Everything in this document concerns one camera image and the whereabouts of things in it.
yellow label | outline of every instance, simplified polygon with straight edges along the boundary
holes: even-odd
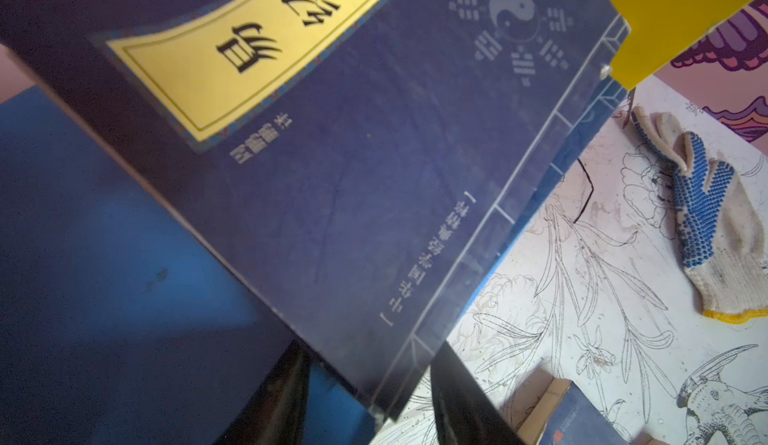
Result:
[[[300,72],[379,0],[233,0],[107,45],[202,142]]]

